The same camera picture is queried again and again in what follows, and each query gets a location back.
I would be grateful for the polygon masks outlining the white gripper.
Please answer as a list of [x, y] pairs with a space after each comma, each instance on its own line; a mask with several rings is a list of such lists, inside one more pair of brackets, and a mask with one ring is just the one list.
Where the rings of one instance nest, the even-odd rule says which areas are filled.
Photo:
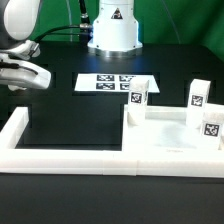
[[26, 88], [47, 89], [51, 73], [29, 62], [31, 57], [39, 54], [39, 45], [30, 40], [15, 48], [0, 50], [0, 84], [7, 85], [12, 91]]

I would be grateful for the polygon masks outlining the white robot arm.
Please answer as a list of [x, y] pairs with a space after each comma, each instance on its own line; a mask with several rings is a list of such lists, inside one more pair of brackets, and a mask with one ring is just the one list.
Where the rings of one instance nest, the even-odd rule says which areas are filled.
[[[134, 0], [99, 0], [99, 15], [90, 20], [85, 0], [78, 0], [88, 50], [104, 57], [127, 57], [141, 51]], [[29, 61], [40, 54], [41, 37], [31, 41], [42, 0], [0, 0], [0, 84], [10, 90], [46, 89], [51, 73]]]

